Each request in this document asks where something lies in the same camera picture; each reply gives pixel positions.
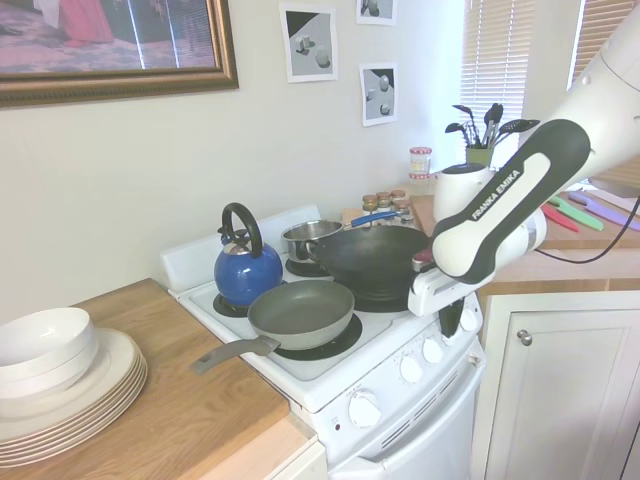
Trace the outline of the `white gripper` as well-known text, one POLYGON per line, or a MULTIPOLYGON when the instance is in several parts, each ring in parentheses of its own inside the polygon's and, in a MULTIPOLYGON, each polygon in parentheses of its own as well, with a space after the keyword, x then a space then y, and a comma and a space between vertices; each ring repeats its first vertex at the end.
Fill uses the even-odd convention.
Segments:
POLYGON ((452 337, 457 325, 462 326, 464 323, 465 297, 480 287, 480 283, 462 283, 439 269, 432 268, 418 274, 414 279, 409 291, 408 309, 418 317, 429 316, 439 311, 441 333, 444 337, 452 337))

